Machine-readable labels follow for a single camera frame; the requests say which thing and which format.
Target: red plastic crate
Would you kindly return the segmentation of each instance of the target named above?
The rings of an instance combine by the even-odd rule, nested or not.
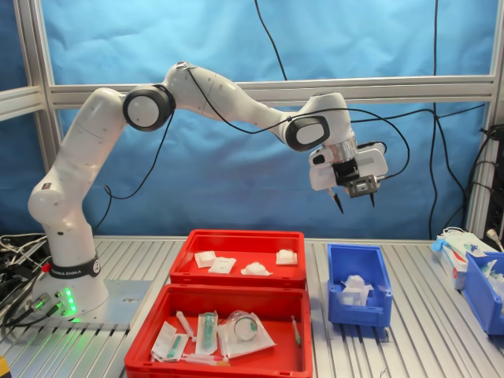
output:
[[[184,333],[176,319],[183,312],[197,330],[198,314],[216,310],[219,321],[236,310],[253,312],[261,319],[275,346],[229,360],[231,366],[208,366],[179,362],[151,362],[150,350],[168,321]],[[298,322],[302,345],[295,342],[291,316]],[[195,352],[188,341],[185,353]],[[170,284],[161,289],[143,326],[124,359],[128,378],[311,378],[313,374],[309,298],[304,290],[274,287],[217,287]]]
[[[214,250],[219,258],[235,258],[229,274],[208,273],[198,268],[195,254]],[[297,265],[277,265],[276,252],[292,250],[298,254]],[[270,276],[244,276],[241,270],[260,262]],[[203,284],[251,287],[306,287],[305,243],[301,232],[194,230],[187,237],[173,266],[174,284]]]

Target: metal table surface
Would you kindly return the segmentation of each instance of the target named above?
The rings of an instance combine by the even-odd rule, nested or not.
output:
[[[124,356],[182,247],[181,237],[97,237],[110,279],[151,280],[129,332],[86,329],[81,324],[15,328],[0,342],[13,377],[120,377]],[[326,243],[380,245],[391,279],[391,327],[328,322]],[[307,239],[306,273],[315,377],[504,377],[504,337],[488,337],[462,294],[428,248],[429,242]]]

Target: green led light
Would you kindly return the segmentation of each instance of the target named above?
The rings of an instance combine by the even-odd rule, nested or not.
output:
[[[74,313],[77,312],[77,308],[76,308],[76,305],[75,305],[73,297],[72,297],[72,291],[70,289],[66,288],[65,293],[66,293],[66,298],[69,301],[70,310],[72,311],[72,313],[67,314],[67,316],[70,316],[70,315],[73,315]]]

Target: blue plastic bin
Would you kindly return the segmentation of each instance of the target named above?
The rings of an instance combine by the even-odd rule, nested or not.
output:
[[[391,325],[392,289],[379,246],[328,244],[329,321],[332,323],[388,327]],[[371,284],[366,306],[341,304],[338,293],[345,288],[342,281],[358,274]]]
[[[464,295],[471,306],[481,328],[488,335],[504,335],[504,316],[501,315],[502,299],[491,288],[481,268],[489,261],[497,260],[492,270],[504,273],[504,254],[486,252],[484,258],[475,258],[466,254],[467,275],[465,276]]]

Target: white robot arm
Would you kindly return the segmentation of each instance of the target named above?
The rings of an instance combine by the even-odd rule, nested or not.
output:
[[[321,145],[309,156],[314,190],[334,195],[332,187],[344,186],[351,197],[372,195],[387,173],[384,146],[368,143],[358,148],[346,107],[340,94],[331,93],[313,96],[298,112],[281,112],[254,101],[223,76],[186,62],[171,67],[162,83],[137,87],[125,96],[107,88],[96,90],[28,202],[30,214],[47,234],[52,257],[49,275],[34,286],[33,300],[48,298],[44,308],[59,301],[61,311],[54,317],[72,319],[107,299],[82,201],[127,124],[152,131],[175,108],[214,120],[246,121],[267,128],[293,150]],[[334,199],[341,209],[337,195]]]

